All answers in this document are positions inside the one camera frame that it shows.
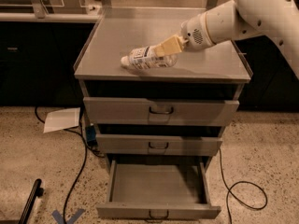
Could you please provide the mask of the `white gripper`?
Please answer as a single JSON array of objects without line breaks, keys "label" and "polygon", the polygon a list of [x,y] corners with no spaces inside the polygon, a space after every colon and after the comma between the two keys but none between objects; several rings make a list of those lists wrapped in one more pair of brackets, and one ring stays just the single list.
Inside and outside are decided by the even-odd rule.
[{"label": "white gripper", "polygon": [[188,50],[203,50],[215,46],[206,23],[207,13],[195,17],[181,24],[181,35],[172,35],[154,47],[157,57],[181,53],[184,48]]}]

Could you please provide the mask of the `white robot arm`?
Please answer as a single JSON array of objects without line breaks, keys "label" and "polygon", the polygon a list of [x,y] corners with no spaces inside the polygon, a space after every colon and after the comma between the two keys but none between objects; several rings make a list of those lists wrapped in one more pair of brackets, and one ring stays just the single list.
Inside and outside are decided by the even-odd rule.
[{"label": "white robot arm", "polygon": [[230,0],[183,22],[180,32],[157,45],[154,52],[163,57],[265,35],[299,77],[298,24],[299,9],[293,0]]}]

